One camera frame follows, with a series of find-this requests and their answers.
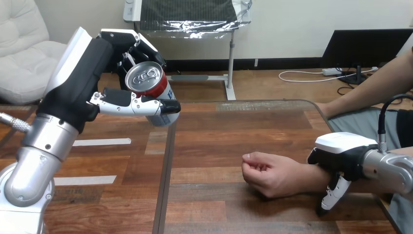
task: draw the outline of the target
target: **red can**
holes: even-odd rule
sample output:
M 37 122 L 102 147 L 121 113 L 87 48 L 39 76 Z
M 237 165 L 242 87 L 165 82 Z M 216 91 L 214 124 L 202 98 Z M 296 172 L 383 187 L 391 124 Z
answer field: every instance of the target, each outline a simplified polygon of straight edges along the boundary
M 175 100 L 165 72 L 156 62 L 141 62 L 133 66 L 125 77 L 126 86 L 140 96 Z M 162 116 L 146 116 L 153 126 L 168 126 L 176 121 L 179 113 Z

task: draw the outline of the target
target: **monitor stand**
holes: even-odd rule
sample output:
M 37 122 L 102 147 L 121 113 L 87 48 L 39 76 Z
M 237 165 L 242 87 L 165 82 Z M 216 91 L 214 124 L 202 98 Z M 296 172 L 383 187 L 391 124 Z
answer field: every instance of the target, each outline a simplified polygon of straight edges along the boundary
M 361 73 L 361 66 L 357 66 L 357 72 L 355 75 L 339 78 L 340 81 L 343 81 L 344 83 L 348 83 L 348 84 L 361 84 L 366 79 L 367 79 L 367 76 Z

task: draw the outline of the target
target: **chair cushion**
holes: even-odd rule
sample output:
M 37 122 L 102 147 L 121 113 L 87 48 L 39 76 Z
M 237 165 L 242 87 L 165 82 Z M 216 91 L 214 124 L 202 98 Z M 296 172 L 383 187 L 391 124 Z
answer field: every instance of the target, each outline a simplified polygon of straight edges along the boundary
M 42 98 L 65 49 L 65 44 L 42 41 L 27 50 L 0 58 L 0 97 L 12 104 Z
M 49 40 L 34 0 L 0 0 L 0 57 Z

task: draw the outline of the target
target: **wooden table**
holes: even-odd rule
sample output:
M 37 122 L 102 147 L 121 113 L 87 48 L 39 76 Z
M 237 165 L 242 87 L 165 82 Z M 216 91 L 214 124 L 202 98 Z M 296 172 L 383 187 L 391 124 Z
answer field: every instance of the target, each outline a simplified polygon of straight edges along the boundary
M 303 100 L 182 103 L 168 132 L 142 117 L 101 115 L 79 138 L 112 134 L 132 144 L 74 147 L 56 177 L 117 175 L 114 184 L 56 187 L 46 224 L 50 233 L 395 233 L 372 195 L 347 194 L 319 218 L 319 195 L 268 200 L 244 182 L 243 154 L 304 163 L 329 132 Z M 0 168 L 13 161 L 21 137 L 3 146 Z

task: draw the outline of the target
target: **baseboard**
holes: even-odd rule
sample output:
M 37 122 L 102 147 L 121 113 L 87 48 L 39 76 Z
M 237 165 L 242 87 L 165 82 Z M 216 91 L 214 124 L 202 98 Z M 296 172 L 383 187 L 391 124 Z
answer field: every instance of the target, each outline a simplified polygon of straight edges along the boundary
M 255 67 L 255 59 L 235 59 L 234 70 L 279 70 L 320 68 L 321 58 L 260 58 Z M 167 72 L 175 71 L 227 71 L 227 59 L 168 60 Z

